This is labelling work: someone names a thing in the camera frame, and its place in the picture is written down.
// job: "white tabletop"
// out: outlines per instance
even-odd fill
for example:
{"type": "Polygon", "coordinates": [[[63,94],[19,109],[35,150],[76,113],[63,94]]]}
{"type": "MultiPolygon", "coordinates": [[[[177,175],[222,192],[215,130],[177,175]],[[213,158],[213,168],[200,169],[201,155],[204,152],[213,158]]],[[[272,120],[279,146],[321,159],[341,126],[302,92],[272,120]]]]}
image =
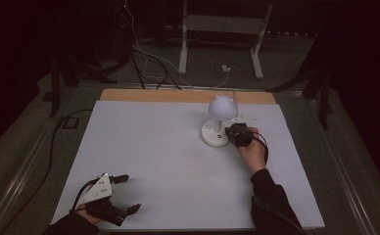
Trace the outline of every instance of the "white tabletop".
{"type": "MultiPolygon", "coordinates": [[[[66,215],[87,181],[128,174],[113,185],[114,206],[141,204],[121,227],[105,230],[253,229],[251,174],[231,144],[206,145],[200,128],[208,103],[98,101],[71,168],[53,222],[66,215]]],[[[278,105],[240,104],[269,147],[267,168],[304,228],[324,222],[278,105]]]]}

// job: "dark floor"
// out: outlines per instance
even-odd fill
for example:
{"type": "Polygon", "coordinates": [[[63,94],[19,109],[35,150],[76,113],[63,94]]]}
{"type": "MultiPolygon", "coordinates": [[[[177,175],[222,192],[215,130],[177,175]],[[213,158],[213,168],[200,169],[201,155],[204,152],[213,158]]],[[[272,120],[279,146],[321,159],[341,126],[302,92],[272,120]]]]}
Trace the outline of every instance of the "dark floor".
{"type": "MultiPolygon", "coordinates": [[[[305,37],[267,36],[260,52],[264,80],[259,81],[254,78],[247,45],[232,48],[214,45],[214,48],[207,48],[191,44],[187,74],[180,77],[175,68],[165,61],[178,65],[180,47],[176,41],[171,40],[163,46],[151,40],[140,43],[142,50],[162,57],[173,80],[182,88],[258,91],[294,77],[311,44],[312,39],[305,37]],[[222,65],[230,65],[229,74],[221,70],[222,65]]],[[[144,60],[137,57],[137,63],[144,70],[144,60]]],[[[159,77],[165,75],[160,67],[151,62],[145,74],[153,80],[145,80],[149,88],[154,88],[160,82],[159,77]]],[[[140,87],[131,65],[109,78],[119,82],[111,87],[140,87]]],[[[287,120],[326,224],[325,228],[310,231],[309,234],[380,234],[380,175],[377,169],[336,92],[332,91],[330,95],[333,114],[328,116],[329,129],[324,130],[316,119],[316,102],[301,97],[305,85],[304,82],[297,84],[275,94],[275,97],[287,120]]],[[[40,80],[39,86],[41,92],[38,97],[0,139],[0,209],[8,209],[4,210],[4,216],[0,216],[0,225],[10,220],[23,206],[47,170],[57,118],[49,117],[51,104],[41,101],[44,93],[50,91],[50,77],[40,80]],[[28,158],[36,161],[32,163],[32,171],[24,178],[26,181],[22,181],[23,187],[16,191],[20,194],[19,198],[12,202],[2,201],[8,185],[28,158]]],[[[110,86],[83,79],[77,88],[64,88],[62,107],[57,117],[80,109],[92,109],[106,87],[110,86]]],[[[4,234],[39,234],[50,223],[90,112],[81,112],[76,116],[80,118],[77,129],[57,131],[52,168],[43,187],[4,234]]]]}

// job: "power cord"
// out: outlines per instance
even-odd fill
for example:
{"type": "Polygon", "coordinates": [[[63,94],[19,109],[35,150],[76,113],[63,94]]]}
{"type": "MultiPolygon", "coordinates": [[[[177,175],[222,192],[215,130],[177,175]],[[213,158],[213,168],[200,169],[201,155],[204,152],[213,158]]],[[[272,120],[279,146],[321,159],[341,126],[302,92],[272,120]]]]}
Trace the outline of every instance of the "power cord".
{"type": "Polygon", "coordinates": [[[69,118],[71,116],[80,113],[80,112],[91,112],[92,110],[78,110],[75,111],[67,116],[61,117],[59,120],[59,123],[55,126],[55,129],[53,131],[52,135],[52,141],[51,141],[51,146],[50,146],[50,151],[49,151],[49,162],[47,165],[47,170],[46,173],[44,174],[42,180],[40,181],[40,184],[37,186],[37,188],[34,190],[34,192],[31,194],[31,196],[28,198],[28,200],[22,205],[22,207],[16,212],[16,214],[9,220],[9,222],[3,227],[3,229],[0,231],[0,235],[4,234],[7,229],[10,227],[10,225],[16,220],[16,218],[20,215],[20,213],[27,207],[27,205],[31,202],[31,200],[34,198],[34,196],[38,193],[40,188],[43,186],[44,182],[46,181],[47,177],[49,176],[50,170],[52,168],[53,164],[53,149],[54,149],[54,143],[55,143],[55,137],[57,131],[65,124],[68,122],[69,118]]]}

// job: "person's right hand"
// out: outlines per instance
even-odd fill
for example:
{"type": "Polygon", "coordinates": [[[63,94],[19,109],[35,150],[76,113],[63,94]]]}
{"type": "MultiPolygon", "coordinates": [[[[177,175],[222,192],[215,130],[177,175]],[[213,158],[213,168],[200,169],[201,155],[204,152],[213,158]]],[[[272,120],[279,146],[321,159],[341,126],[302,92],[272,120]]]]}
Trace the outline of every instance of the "person's right hand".
{"type": "MultiPolygon", "coordinates": [[[[249,127],[248,129],[254,132],[255,137],[259,138],[259,132],[256,128],[249,127]]],[[[265,147],[259,141],[254,139],[248,147],[238,147],[237,149],[251,173],[266,168],[265,147]]]]}

